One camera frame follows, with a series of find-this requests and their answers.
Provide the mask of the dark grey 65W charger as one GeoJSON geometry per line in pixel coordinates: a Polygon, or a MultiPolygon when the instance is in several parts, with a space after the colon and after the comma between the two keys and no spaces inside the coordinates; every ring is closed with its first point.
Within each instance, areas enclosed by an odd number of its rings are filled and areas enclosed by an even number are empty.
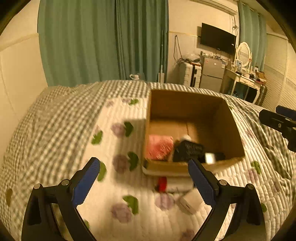
{"type": "Polygon", "coordinates": [[[188,162],[191,159],[204,159],[204,146],[188,140],[183,140],[175,144],[173,152],[173,162],[188,162]]]}

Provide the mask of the white plastic bottle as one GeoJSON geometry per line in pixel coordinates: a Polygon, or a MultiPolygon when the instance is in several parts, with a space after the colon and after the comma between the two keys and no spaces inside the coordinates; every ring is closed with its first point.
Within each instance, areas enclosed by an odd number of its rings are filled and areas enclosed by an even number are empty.
{"type": "Polygon", "coordinates": [[[180,138],[180,142],[182,142],[182,141],[189,141],[189,142],[191,142],[192,139],[191,139],[191,137],[190,137],[189,135],[183,135],[183,136],[180,138]]]}

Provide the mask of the white square charger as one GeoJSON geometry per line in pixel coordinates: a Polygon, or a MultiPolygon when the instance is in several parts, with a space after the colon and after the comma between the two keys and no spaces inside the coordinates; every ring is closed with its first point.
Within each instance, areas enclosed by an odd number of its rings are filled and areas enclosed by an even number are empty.
{"type": "Polygon", "coordinates": [[[178,200],[178,205],[186,214],[195,214],[203,203],[203,198],[197,188],[193,188],[178,200]]]}

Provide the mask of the grey checkered blanket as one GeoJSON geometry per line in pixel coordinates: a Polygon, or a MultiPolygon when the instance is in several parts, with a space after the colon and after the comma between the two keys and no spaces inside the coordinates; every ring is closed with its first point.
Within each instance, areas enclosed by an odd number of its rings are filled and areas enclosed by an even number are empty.
{"type": "MultiPolygon", "coordinates": [[[[195,214],[177,206],[178,194],[159,194],[142,172],[147,99],[152,89],[215,95],[176,84],[111,80],[44,90],[16,128],[1,166],[1,221],[21,239],[35,184],[57,185],[91,157],[104,164],[79,212],[97,240],[190,240],[210,206],[195,214]]],[[[252,183],[271,240],[295,202],[295,153],[281,134],[263,126],[260,107],[224,95],[238,126],[245,157],[217,173],[234,186],[252,183]]]]}

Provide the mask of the white tube red cap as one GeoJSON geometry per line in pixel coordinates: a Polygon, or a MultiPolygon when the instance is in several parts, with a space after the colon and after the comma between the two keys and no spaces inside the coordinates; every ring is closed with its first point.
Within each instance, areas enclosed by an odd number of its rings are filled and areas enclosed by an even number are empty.
{"type": "Polygon", "coordinates": [[[155,190],[166,193],[187,192],[194,188],[191,178],[160,177],[158,178],[155,190]]]}

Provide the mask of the white floral quilt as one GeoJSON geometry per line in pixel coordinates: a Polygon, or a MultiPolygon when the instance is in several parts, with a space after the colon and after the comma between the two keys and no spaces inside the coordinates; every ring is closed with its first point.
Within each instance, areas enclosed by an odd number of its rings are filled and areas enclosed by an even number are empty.
{"type": "MultiPolygon", "coordinates": [[[[178,205],[182,192],[156,191],[159,176],[142,171],[149,95],[85,97],[79,103],[77,123],[90,134],[81,166],[91,157],[103,163],[102,175],[78,208],[97,240],[191,240],[211,209],[202,203],[195,214],[184,213],[178,205]]],[[[245,152],[241,161],[215,174],[231,185],[255,186],[270,240],[275,234],[273,182],[255,131],[260,107],[216,92],[207,95],[229,104],[245,152]]]]}

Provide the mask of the white dressing table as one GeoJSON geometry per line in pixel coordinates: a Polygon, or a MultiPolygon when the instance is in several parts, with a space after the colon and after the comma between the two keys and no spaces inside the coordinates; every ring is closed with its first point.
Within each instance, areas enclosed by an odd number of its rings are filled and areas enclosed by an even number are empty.
{"type": "Polygon", "coordinates": [[[262,106],[267,94],[267,87],[259,81],[226,68],[220,92],[262,106]]]}

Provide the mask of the brown cardboard box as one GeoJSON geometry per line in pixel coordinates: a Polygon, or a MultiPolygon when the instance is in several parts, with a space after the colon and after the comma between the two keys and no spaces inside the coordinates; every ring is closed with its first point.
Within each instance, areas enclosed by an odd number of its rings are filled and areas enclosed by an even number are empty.
{"type": "Polygon", "coordinates": [[[201,144],[205,153],[223,155],[214,164],[204,164],[205,169],[213,173],[234,165],[245,156],[230,106],[223,98],[192,92],[151,90],[142,171],[151,176],[187,177],[186,162],[154,160],[148,154],[151,136],[168,136],[179,141],[185,135],[192,142],[201,144]]]}

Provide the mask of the white oval mirror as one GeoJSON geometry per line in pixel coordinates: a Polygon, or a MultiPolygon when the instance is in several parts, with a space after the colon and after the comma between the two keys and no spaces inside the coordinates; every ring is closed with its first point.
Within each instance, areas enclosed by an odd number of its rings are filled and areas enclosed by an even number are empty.
{"type": "Polygon", "coordinates": [[[242,42],[236,49],[235,60],[241,63],[242,67],[246,67],[251,61],[251,51],[247,42],[242,42]]]}

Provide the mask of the grey small refrigerator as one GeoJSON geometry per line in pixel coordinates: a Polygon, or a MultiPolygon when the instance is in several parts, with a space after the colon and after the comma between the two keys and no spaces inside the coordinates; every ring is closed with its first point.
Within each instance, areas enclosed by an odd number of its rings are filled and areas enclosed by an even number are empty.
{"type": "Polygon", "coordinates": [[[219,92],[224,76],[225,65],[222,60],[203,57],[200,88],[219,92]]]}

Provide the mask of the green curtain right window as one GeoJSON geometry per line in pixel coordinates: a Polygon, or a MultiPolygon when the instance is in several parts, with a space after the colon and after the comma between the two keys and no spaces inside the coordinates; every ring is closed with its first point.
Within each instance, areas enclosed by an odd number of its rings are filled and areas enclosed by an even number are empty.
{"type": "Polygon", "coordinates": [[[267,32],[265,17],[250,8],[249,5],[238,2],[240,20],[240,42],[246,42],[252,53],[253,68],[264,71],[264,61],[267,46],[267,32]]]}

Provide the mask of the white suitcase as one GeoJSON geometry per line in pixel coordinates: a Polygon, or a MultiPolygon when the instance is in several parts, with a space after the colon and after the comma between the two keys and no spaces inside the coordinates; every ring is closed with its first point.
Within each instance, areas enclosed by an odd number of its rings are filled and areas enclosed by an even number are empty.
{"type": "Polygon", "coordinates": [[[186,87],[199,88],[201,72],[202,66],[200,63],[181,63],[179,67],[179,84],[185,85],[186,87]]]}

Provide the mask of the white mop pole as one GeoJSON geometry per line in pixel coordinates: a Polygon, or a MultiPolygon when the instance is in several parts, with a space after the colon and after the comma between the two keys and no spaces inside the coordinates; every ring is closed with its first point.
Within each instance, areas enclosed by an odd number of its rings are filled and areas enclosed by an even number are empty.
{"type": "Polygon", "coordinates": [[[165,83],[165,73],[164,73],[164,32],[161,32],[161,62],[158,73],[158,82],[165,83]]]}

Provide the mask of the green curtain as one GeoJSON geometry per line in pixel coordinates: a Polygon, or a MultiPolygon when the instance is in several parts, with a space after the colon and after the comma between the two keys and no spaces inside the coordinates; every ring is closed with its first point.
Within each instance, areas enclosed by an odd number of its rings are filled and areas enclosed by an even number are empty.
{"type": "Polygon", "coordinates": [[[168,30],[167,1],[41,1],[38,34],[47,84],[74,87],[137,73],[155,82],[162,31],[167,71],[168,30]]]}

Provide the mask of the black wall television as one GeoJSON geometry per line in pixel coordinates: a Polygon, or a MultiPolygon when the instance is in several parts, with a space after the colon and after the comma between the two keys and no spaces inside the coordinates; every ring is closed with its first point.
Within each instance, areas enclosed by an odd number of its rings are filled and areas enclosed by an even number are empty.
{"type": "Polygon", "coordinates": [[[229,55],[234,55],[236,36],[220,28],[202,23],[201,45],[220,50],[229,55]]]}

